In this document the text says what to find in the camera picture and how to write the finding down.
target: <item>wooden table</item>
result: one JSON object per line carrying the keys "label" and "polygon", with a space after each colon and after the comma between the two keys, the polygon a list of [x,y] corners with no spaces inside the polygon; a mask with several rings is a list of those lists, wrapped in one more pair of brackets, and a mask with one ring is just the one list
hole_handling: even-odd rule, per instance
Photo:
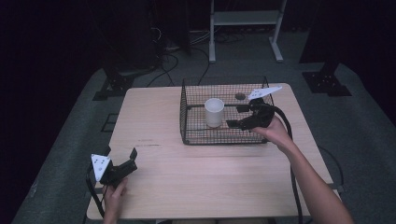
{"label": "wooden table", "polygon": [[[326,183],[332,178],[288,84],[273,93],[297,146]],[[109,156],[115,165],[135,147],[138,169],[129,175],[121,218],[297,216],[290,164],[272,143],[186,146],[179,129],[180,87],[128,90]],[[305,216],[309,216],[303,196]],[[87,216],[101,216],[92,200]]]}

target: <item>wire mesh basket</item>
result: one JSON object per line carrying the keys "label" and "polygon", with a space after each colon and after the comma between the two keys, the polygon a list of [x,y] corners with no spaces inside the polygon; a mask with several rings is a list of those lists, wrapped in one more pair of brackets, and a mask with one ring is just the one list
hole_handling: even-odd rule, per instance
{"label": "wire mesh basket", "polygon": [[[252,112],[238,113],[238,105],[248,105],[254,89],[268,88],[266,77],[213,77],[201,82],[198,78],[183,79],[180,99],[180,133],[186,145],[259,144],[267,140],[261,135],[229,128],[227,120],[240,120]],[[205,102],[219,98],[224,102],[224,118],[217,128],[205,123]],[[263,100],[273,105],[271,94]]]}

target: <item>cable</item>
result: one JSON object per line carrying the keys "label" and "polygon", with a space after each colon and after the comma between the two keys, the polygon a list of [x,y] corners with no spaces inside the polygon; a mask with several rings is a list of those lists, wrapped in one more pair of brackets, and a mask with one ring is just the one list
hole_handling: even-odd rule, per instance
{"label": "cable", "polygon": [[[217,33],[220,30],[220,28],[221,28],[221,26],[215,30],[215,33]],[[196,39],[194,39],[192,41],[190,41],[190,46],[197,45],[197,44],[199,44],[201,42],[204,42],[204,40],[209,38],[209,34],[210,34],[209,31],[198,31],[198,32],[205,32],[205,34],[200,36],[200,37],[197,37]],[[175,51],[178,51],[180,49],[181,49],[180,47],[173,47],[173,48],[165,48],[164,50],[166,50],[168,52],[175,52]]]}
{"label": "cable", "polygon": [[206,58],[207,58],[207,67],[206,67],[204,73],[201,75],[201,77],[200,77],[200,79],[199,79],[199,81],[198,81],[197,86],[199,86],[199,85],[201,84],[202,79],[203,79],[204,76],[206,75],[207,70],[209,70],[209,66],[210,66],[209,55],[207,55],[207,53],[206,53],[204,50],[202,50],[202,49],[196,49],[196,48],[191,48],[191,49],[195,49],[195,50],[201,51],[201,52],[206,56]]}
{"label": "cable", "polygon": [[154,79],[152,79],[152,80],[148,83],[148,85],[147,85],[146,87],[149,87],[157,78],[159,78],[159,77],[161,77],[161,76],[163,76],[163,75],[165,75],[165,74],[167,74],[167,75],[169,76],[168,72],[172,71],[174,68],[177,67],[177,65],[178,65],[178,58],[177,58],[176,56],[174,56],[174,55],[172,55],[172,54],[164,54],[164,55],[171,56],[171,57],[173,57],[174,59],[176,59],[175,65],[174,65],[173,67],[171,67],[171,69],[169,69],[169,70],[163,69],[164,72],[161,73],[161,74],[159,74],[158,76],[156,76]]}
{"label": "cable", "polygon": [[[226,8],[224,8],[225,11],[228,11],[228,10],[229,10],[229,7],[230,7],[231,2],[232,2],[232,0],[229,0],[229,1],[228,1]],[[233,3],[233,10],[235,9],[237,2],[238,2],[238,1],[235,1],[235,2]],[[215,30],[215,33],[216,33],[217,31],[219,31],[220,29],[221,29],[221,26]],[[198,37],[198,38],[192,40],[192,41],[190,42],[190,45],[191,45],[191,46],[192,46],[192,45],[196,45],[196,44],[198,44],[198,43],[200,43],[200,42],[203,42],[204,40],[208,39],[208,38],[209,38],[210,32],[209,32],[209,31],[204,31],[204,32],[205,32],[205,34],[204,34],[203,36],[200,36],[200,37]],[[180,47],[175,47],[175,48],[172,48],[172,49],[169,49],[169,50],[179,50],[179,49],[180,49]]]}
{"label": "cable", "polygon": [[[288,131],[288,135],[291,139],[293,139],[293,134],[291,132],[291,126],[290,123],[288,121],[288,119],[286,118],[285,113],[283,113],[283,111],[281,109],[279,109],[276,106],[273,106],[275,112],[283,119],[283,121],[285,122],[286,125],[286,130]],[[294,194],[294,200],[296,202],[297,205],[297,212],[298,212],[298,223],[299,224],[303,224],[304,223],[304,219],[303,219],[303,209],[301,207],[301,203],[300,203],[300,197],[298,196],[298,190],[297,190],[297,182],[296,182],[296,177],[294,175],[293,169],[290,167],[290,176],[291,176],[291,186],[293,188],[293,194]]]}
{"label": "cable", "polygon": [[173,82],[173,80],[172,80],[171,76],[169,75],[168,71],[166,71],[165,68],[163,68],[163,63],[161,64],[161,69],[166,73],[166,75],[168,75],[169,79],[171,80],[171,82],[169,84],[172,83],[172,85],[175,86],[175,83]]}
{"label": "cable", "polygon": [[155,43],[157,43],[157,41],[159,41],[161,39],[161,36],[163,35],[163,33],[157,27],[151,27],[151,30],[156,30],[159,33],[159,36],[158,36],[157,40],[153,40]]}
{"label": "cable", "polygon": [[245,39],[245,35],[244,34],[240,33],[240,35],[242,36],[241,38],[239,38],[236,35],[230,35],[230,34],[227,34],[227,33],[225,33],[225,34],[221,33],[219,35],[216,35],[215,41],[216,41],[216,43],[223,44],[223,45],[233,44],[235,42],[242,41],[242,40]]}
{"label": "cable", "polygon": [[103,193],[103,197],[102,197],[102,200],[101,200],[100,202],[102,202],[102,201],[103,201],[103,199],[105,198],[105,196],[106,196],[106,193],[107,193],[107,189],[108,189],[108,185],[106,185],[105,193]]}
{"label": "cable", "polygon": [[105,210],[103,210],[102,202],[99,200],[98,195],[95,192],[95,188],[93,187],[92,182],[91,182],[91,170],[93,170],[92,163],[90,163],[90,166],[88,167],[87,174],[85,176],[85,182],[87,183],[88,190],[90,191],[91,196],[93,197],[93,200],[95,201],[96,206],[99,209],[100,215],[102,217],[104,217],[105,216]]}
{"label": "cable", "polygon": [[338,162],[338,160],[334,157],[334,155],[326,148],[321,147],[320,145],[318,145],[318,148],[322,151],[325,151],[330,157],[332,157],[332,160],[335,162],[335,164],[337,165],[338,171],[340,172],[340,187],[344,186],[344,172],[343,172],[343,168],[341,167],[340,162]]}

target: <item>paper cup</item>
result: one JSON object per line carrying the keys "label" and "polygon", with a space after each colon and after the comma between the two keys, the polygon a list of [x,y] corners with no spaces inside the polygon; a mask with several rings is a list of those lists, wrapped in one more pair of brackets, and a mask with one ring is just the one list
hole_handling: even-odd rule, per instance
{"label": "paper cup", "polygon": [[210,98],[205,102],[205,121],[207,126],[217,128],[223,119],[224,103],[218,98]]}

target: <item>gray carpet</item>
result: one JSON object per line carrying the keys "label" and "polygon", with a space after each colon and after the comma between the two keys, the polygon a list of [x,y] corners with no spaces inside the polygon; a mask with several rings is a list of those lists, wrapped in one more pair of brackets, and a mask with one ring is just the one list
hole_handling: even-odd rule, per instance
{"label": "gray carpet", "polygon": [[[269,34],[246,35],[233,44],[217,44],[217,62],[211,64],[205,77],[267,76],[269,82],[289,83],[304,112],[318,145],[327,148],[342,166],[345,178],[342,199],[356,223],[394,223],[396,220],[396,129],[359,77],[344,65],[336,76],[352,96],[329,97],[313,94],[302,72],[318,71],[322,63],[299,64],[307,33],[281,33],[278,44],[284,57],[277,63],[268,43]],[[207,44],[195,46],[207,52]],[[200,77],[207,58],[196,49],[191,55],[173,53],[177,67],[169,72],[175,85],[182,78]],[[175,64],[164,57],[163,66]],[[139,77],[134,87],[141,88],[162,72]],[[122,97],[93,101],[105,81],[102,70],[92,75],[81,93],[64,127],[42,166],[31,192],[27,195],[14,223],[82,223],[89,202],[85,174],[92,153],[103,154],[111,133],[101,129],[108,114],[118,113]],[[150,86],[172,85],[162,76]],[[334,160],[324,151],[322,156],[335,183],[340,175]],[[86,223],[99,223],[85,220]],[[122,221],[121,223],[139,223]],[[297,223],[296,217],[278,217],[277,223]]]}

